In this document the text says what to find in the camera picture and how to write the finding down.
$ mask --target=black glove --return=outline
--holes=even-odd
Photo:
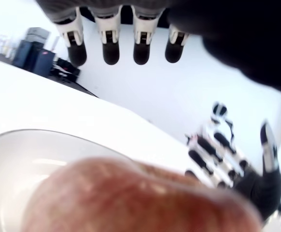
[[[189,0],[171,8],[169,22],[201,35],[222,63],[281,91],[281,0]]]

